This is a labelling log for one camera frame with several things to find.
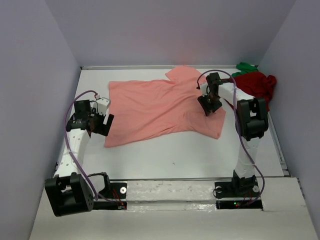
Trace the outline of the pink t shirt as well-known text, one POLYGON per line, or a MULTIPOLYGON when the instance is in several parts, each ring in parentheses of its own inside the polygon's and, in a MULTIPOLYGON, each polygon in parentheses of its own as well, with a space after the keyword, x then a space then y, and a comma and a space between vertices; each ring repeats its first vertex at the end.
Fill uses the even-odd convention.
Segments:
POLYGON ((221 136, 226 112, 219 108, 205 115, 196 89, 196 82, 205 82, 201 73, 193 67, 177 66, 165 75, 166 79, 109 82, 109 112, 114 119, 104 147, 187 131, 214 139, 221 136))

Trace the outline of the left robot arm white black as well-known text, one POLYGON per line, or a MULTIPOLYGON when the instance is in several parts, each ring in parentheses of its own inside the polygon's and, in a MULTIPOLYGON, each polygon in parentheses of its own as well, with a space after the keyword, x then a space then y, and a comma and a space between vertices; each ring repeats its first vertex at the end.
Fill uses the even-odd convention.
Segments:
POLYGON ((44 189, 56 217, 90 212, 96 198, 104 198, 112 190, 106 172, 86 174, 83 169, 86 147, 92 134, 107 136, 114 115, 107 115, 111 101, 78 100, 74 113, 66 122, 65 147, 52 178, 45 180, 44 189))

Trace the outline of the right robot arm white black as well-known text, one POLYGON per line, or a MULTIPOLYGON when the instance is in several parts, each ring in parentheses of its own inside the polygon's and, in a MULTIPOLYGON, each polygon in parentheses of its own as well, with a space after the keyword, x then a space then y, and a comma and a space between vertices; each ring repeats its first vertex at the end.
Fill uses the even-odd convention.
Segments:
POLYGON ((196 88, 201 91, 197 100, 206 116, 222 107, 221 99, 232 105, 240 147, 231 180, 216 182, 213 195, 217 199, 251 198, 256 201, 264 190, 259 187, 256 177, 261 173, 256 156, 261 138, 269 128, 267 103, 264 98, 239 89, 233 76, 221 79, 220 73, 220 70, 213 69, 201 74, 206 82, 196 83, 196 88))

